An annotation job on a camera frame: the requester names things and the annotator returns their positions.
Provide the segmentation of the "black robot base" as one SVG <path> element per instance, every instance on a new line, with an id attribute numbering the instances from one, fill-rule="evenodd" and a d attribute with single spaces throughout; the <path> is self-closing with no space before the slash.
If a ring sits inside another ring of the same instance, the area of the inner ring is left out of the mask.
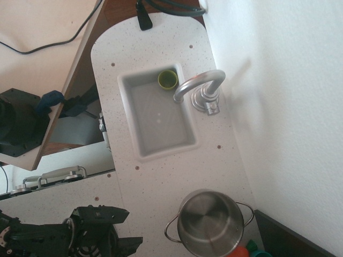
<path id="1" fill-rule="evenodd" d="M 35 107 L 40 97 L 11 88 L 1 93 L 1 153 L 19 157 L 40 146 L 50 118 Z"/>

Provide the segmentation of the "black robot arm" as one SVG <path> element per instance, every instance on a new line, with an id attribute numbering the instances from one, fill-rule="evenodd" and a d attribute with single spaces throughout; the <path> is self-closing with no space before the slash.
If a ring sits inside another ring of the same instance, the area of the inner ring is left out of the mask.
<path id="1" fill-rule="evenodd" d="M 73 210 L 61 224 L 23 224 L 1 214 L 1 256 L 130 256 L 141 237 L 120 238 L 115 225 L 129 212 L 111 206 Z"/>

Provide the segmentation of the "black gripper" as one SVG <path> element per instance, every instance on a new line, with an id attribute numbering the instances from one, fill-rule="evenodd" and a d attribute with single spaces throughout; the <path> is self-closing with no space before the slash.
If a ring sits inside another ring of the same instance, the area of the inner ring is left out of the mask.
<path id="1" fill-rule="evenodd" d="M 63 221 L 70 232 L 67 256 L 122 256 L 135 254 L 143 237 L 119 238 L 114 227 L 129 211 L 111 206 L 77 207 Z"/>

